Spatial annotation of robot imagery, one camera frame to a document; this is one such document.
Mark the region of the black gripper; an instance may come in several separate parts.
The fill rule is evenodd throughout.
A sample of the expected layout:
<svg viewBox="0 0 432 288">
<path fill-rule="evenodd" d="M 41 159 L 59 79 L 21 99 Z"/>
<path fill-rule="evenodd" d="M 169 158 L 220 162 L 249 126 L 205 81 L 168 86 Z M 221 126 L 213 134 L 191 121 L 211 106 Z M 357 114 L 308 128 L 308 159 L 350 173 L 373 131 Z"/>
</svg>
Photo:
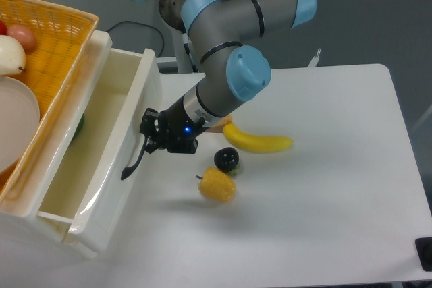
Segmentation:
<svg viewBox="0 0 432 288">
<path fill-rule="evenodd" d="M 144 151 L 194 154 L 198 148 L 196 138 L 205 130 L 206 117 L 196 94 L 185 94 L 160 113 L 147 108 L 140 124 L 140 133 L 147 139 Z"/>
</svg>

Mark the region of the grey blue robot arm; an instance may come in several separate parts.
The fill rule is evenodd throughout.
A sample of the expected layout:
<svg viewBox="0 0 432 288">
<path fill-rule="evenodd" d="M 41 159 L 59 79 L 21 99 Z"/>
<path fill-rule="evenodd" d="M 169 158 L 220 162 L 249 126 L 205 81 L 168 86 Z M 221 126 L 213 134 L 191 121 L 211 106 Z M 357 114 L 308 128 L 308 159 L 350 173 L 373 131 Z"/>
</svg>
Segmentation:
<svg viewBox="0 0 432 288">
<path fill-rule="evenodd" d="M 197 137 L 252 100 L 271 68 L 247 41 L 311 20 L 317 0 L 180 0 L 178 13 L 204 78 L 164 111 L 146 110 L 143 151 L 196 152 Z"/>
</svg>

